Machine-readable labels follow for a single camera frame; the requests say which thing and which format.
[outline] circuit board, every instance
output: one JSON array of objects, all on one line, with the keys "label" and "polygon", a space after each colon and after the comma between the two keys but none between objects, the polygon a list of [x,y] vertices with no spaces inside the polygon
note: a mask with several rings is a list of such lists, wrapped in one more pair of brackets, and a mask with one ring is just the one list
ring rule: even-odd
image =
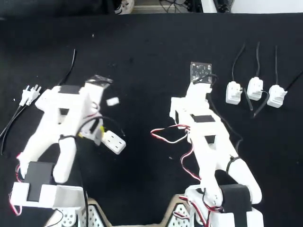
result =
[{"label": "circuit board", "polygon": [[200,83],[211,84],[213,82],[212,77],[207,75],[212,74],[212,65],[209,63],[191,62],[190,63],[190,81],[194,82],[199,80]]}]

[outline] sneaker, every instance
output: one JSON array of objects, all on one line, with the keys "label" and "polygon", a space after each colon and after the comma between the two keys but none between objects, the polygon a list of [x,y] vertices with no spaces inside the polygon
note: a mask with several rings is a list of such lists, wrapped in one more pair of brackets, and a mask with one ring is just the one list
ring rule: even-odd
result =
[{"label": "sneaker", "polygon": [[134,0],[122,0],[121,5],[115,10],[116,14],[130,14],[134,8]]}]

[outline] black table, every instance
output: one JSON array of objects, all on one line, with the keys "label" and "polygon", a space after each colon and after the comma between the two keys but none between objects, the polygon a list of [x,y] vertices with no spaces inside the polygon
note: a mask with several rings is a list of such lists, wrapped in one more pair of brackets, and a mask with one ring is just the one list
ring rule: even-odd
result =
[{"label": "black table", "polygon": [[[127,147],[116,156],[92,141],[81,140],[80,164],[84,185],[114,225],[159,223],[176,193],[195,184],[181,168],[180,156],[189,145],[169,145],[149,131],[173,124],[170,98],[184,96],[191,61],[213,64],[219,77],[212,92],[219,112],[243,137],[240,155],[258,181],[262,202],[255,206],[264,215],[266,227],[296,225],[302,211],[302,85],[298,80],[282,108],[269,106],[251,119],[247,105],[225,103],[231,81],[231,65],[244,42],[235,77],[242,85],[256,71],[255,48],[261,41],[260,60],[264,88],[274,84],[274,46],[279,45],[280,85],[286,87],[302,69],[303,15],[130,15],[70,17],[0,22],[0,126],[8,122],[22,89],[39,84],[53,87],[68,70],[72,50],[78,57],[68,81],[81,85],[99,74],[114,85],[104,98],[118,95],[120,105],[102,113],[121,123]],[[35,131],[42,112],[27,109],[10,131],[6,152],[21,152]],[[108,128],[116,131],[112,125]],[[181,132],[171,131],[177,138]],[[237,138],[231,135],[232,141]],[[55,145],[42,160],[53,158]],[[14,158],[0,157],[1,226],[42,226],[50,210],[24,208],[16,218],[9,208],[8,193],[14,182]],[[186,162],[196,170],[191,157]]]}]

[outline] electrical connector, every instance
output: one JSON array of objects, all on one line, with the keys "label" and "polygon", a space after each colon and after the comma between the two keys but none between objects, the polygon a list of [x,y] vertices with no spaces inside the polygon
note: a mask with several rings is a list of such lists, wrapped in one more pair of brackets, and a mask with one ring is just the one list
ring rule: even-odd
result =
[{"label": "electrical connector", "polygon": [[269,99],[267,101],[267,105],[280,108],[283,105],[284,97],[287,94],[282,87],[279,85],[273,85],[269,89]]},{"label": "electrical connector", "polygon": [[250,99],[258,101],[262,97],[263,80],[259,77],[253,77],[250,79],[247,87],[247,95]]},{"label": "electrical connector", "polygon": [[114,134],[112,131],[107,131],[104,133],[102,142],[116,155],[120,154],[121,151],[126,147],[126,142]]},{"label": "electrical connector", "polygon": [[235,81],[228,83],[226,88],[226,103],[237,105],[241,101],[242,88]]},{"label": "electrical connector", "polygon": [[19,105],[20,106],[24,106],[25,104],[31,105],[32,102],[40,95],[39,93],[40,90],[41,87],[38,87],[37,84],[34,87],[32,87],[30,90],[28,85],[22,92],[22,97]]}]

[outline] black wire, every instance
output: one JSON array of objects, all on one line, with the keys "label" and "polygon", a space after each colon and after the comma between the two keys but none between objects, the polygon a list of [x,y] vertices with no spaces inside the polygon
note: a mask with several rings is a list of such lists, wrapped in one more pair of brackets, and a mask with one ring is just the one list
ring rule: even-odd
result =
[{"label": "black wire", "polygon": [[164,6],[162,5],[162,0],[159,0],[159,4],[162,6],[162,8],[164,9],[164,11],[166,12],[166,13],[168,13],[168,11],[164,8]]},{"label": "black wire", "polygon": [[241,47],[239,53],[237,54],[236,58],[235,58],[235,61],[233,62],[232,64],[232,80],[235,81],[235,76],[234,76],[234,70],[235,70],[235,65],[238,61],[238,59],[240,58],[240,56],[242,55],[242,53],[244,52],[245,50],[245,44],[243,44],[243,46]]},{"label": "black wire", "polygon": [[70,70],[68,71],[68,73],[60,80],[60,82],[57,84],[58,86],[61,86],[62,84],[65,84],[65,82],[67,81],[73,67],[76,61],[76,55],[77,55],[77,51],[76,49],[74,49],[74,53],[73,53],[73,57],[72,57],[72,61],[71,61],[71,67]]},{"label": "black wire", "polygon": [[244,91],[244,95],[245,95],[245,97],[246,97],[246,101],[247,101],[247,104],[248,104],[248,106],[250,107],[250,111],[253,111],[254,110],[254,107],[252,106],[252,103],[251,103],[251,101],[250,101],[250,98],[249,98],[249,96],[248,96],[248,94],[247,94],[247,91],[246,91],[246,89],[243,87],[243,91]]},{"label": "black wire", "polygon": [[109,120],[111,121],[117,128],[120,129],[123,137],[125,137],[125,133],[123,131],[123,129],[120,127],[120,125],[112,118],[110,117],[106,117],[106,116],[96,116],[96,117],[92,117],[90,119],[88,119],[87,121],[85,121],[78,129],[77,133],[76,133],[76,136],[81,132],[82,128],[89,122],[93,121],[93,120],[97,120],[97,119],[103,119],[103,120]]},{"label": "black wire", "polygon": [[299,72],[299,74],[297,74],[297,76],[293,79],[292,82],[290,82],[290,84],[287,86],[285,91],[288,91],[302,75],[303,75],[303,70]]},{"label": "black wire", "polygon": [[258,68],[257,68],[257,72],[256,72],[256,77],[260,76],[260,57],[259,57],[259,50],[260,50],[260,42],[258,42],[257,44],[257,51],[256,51],[256,55],[257,55],[257,64],[258,64]]},{"label": "black wire", "polygon": [[233,134],[235,134],[237,137],[239,137],[239,140],[238,140],[238,142],[236,143],[236,146],[235,146],[235,150],[236,150],[236,152],[238,153],[239,145],[240,145],[240,143],[243,142],[243,140],[244,140],[243,137],[242,137],[239,133],[237,133],[237,132],[232,128],[232,126],[228,123],[228,121],[225,120],[225,119],[219,114],[217,108],[215,107],[215,105],[214,105],[214,103],[213,103],[213,101],[212,101],[211,95],[208,94],[207,97],[208,97],[209,103],[211,104],[211,107],[213,108],[214,113],[215,113],[216,115],[218,115],[218,116],[221,118],[222,122],[225,124],[225,126],[227,126],[227,128],[228,128]]},{"label": "black wire", "polygon": [[5,141],[8,135],[8,131],[10,130],[13,122],[17,119],[17,117],[25,110],[25,108],[27,107],[27,105],[24,106],[19,106],[16,110],[16,112],[14,113],[13,117],[11,118],[11,120],[9,121],[9,123],[7,124],[7,126],[5,127],[5,129],[2,131],[0,138],[2,137],[2,144],[1,144],[1,150],[0,150],[0,155],[3,155],[4,152],[4,146],[5,146]]},{"label": "black wire", "polygon": [[279,76],[278,76],[278,46],[275,47],[275,59],[276,59],[276,84],[279,83]]},{"label": "black wire", "polygon": [[266,93],[266,98],[263,101],[263,103],[259,106],[259,108],[254,112],[253,118],[257,116],[258,113],[266,106],[267,101],[269,100],[269,93],[267,91],[262,91],[263,93]]},{"label": "black wire", "polygon": [[57,225],[57,224],[59,224],[61,221],[62,221],[62,219],[63,219],[63,217],[64,217],[64,214],[60,211],[60,210],[58,210],[58,209],[56,209],[57,211],[59,211],[61,214],[62,214],[62,217],[61,217],[61,219],[57,222],[57,223],[55,223],[55,224],[52,224],[52,225],[50,225],[50,226],[46,226],[46,227],[52,227],[52,226],[55,226],[55,225]]},{"label": "black wire", "polygon": [[196,80],[193,82],[193,84],[202,83],[201,80],[203,80],[205,77],[212,77],[212,78],[215,79],[215,80],[212,82],[211,87],[213,87],[213,85],[214,85],[214,84],[217,82],[217,80],[218,80],[218,76],[217,76],[217,75],[215,75],[215,74],[207,74],[207,75],[204,75],[204,76],[200,77],[199,79],[196,79]]}]

